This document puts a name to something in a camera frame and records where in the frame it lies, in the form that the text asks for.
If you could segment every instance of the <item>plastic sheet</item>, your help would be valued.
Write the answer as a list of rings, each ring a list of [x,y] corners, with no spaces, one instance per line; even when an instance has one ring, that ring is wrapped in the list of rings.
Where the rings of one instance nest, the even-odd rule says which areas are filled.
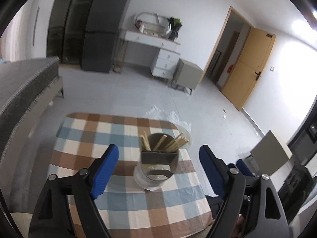
[[[157,106],[151,107],[149,111],[147,111],[144,115],[144,118],[150,118],[154,120],[161,120],[161,121],[169,121],[174,123],[176,126],[181,126],[189,133],[191,132],[191,123],[187,123],[181,121],[178,115],[173,112],[167,112],[165,110],[159,109]]]

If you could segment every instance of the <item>cabinet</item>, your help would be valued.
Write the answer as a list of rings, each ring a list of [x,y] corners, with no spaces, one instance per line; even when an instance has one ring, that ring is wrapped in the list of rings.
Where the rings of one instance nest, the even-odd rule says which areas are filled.
[[[167,80],[173,78],[180,58],[180,43],[130,30],[122,30],[119,37],[125,41],[159,47],[160,51],[151,66],[152,75]]]
[[[176,88],[183,86],[189,88],[192,92],[197,87],[203,73],[203,70],[198,65],[180,59],[173,79],[176,83]]]
[[[152,75],[168,80],[172,79],[179,58],[180,54],[161,48],[151,67]]]

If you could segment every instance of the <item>gray refrigerator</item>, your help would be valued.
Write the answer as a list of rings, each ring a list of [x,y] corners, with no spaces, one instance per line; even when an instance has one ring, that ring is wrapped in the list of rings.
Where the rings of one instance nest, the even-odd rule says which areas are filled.
[[[82,70],[109,73],[129,3],[130,0],[93,0],[84,37]]]

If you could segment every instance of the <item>wooden chopstick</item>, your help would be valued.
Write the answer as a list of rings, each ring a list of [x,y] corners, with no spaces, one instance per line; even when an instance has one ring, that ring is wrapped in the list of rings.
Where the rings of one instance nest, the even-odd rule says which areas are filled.
[[[151,147],[150,144],[147,143],[146,138],[144,137],[144,135],[140,135],[140,137],[143,139],[143,144],[144,144],[144,148],[148,151],[151,151]]]
[[[171,146],[168,151],[174,152],[175,150],[180,149],[182,146],[184,146],[188,142],[189,140],[182,138],[181,140],[178,140],[175,144],[173,144],[173,146]]]
[[[163,151],[167,151],[167,148],[169,146],[171,146],[179,137],[181,137],[183,133],[181,133],[180,135],[178,135],[175,139],[173,139],[172,141],[170,141],[164,148],[163,148]]]
[[[171,152],[172,152],[172,151],[177,150],[177,148],[178,148],[178,146],[179,146],[179,143],[180,143],[183,139],[184,139],[184,138],[181,138],[181,139],[176,140],[175,143],[172,144],[172,145],[169,147],[168,151],[171,151]]]
[[[153,150],[158,150],[158,148],[160,147],[160,145],[164,142],[164,140],[167,138],[167,135],[164,134],[160,140],[158,141],[158,143],[155,145],[154,149]]]
[[[149,151],[151,150],[151,146],[150,146],[150,142],[149,142],[149,139],[148,139],[148,137],[147,137],[147,134],[146,134],[146,132],[144,131],[143,132],[144,133],[144,137],[145,137],[145,139],[146,139],[146,142],[147,142],[147,144],[149,145]]]

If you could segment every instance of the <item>checkered tablecloth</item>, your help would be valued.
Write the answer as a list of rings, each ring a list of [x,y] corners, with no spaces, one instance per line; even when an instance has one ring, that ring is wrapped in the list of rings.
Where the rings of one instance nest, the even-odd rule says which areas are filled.
[[[180,149],[177,170],[161,189],[150,192],[135,182],[138,136],[143,131],[179,134],[167,121],[69,114],[57,134],[48,174],[74,175],[115,144],[119,160],[104,193],[95,200],[113,238],[179,238],[204,230],[212,222],[211,211],[186,149]],[[85,237],[73,199],[70,210],[78,237]]]

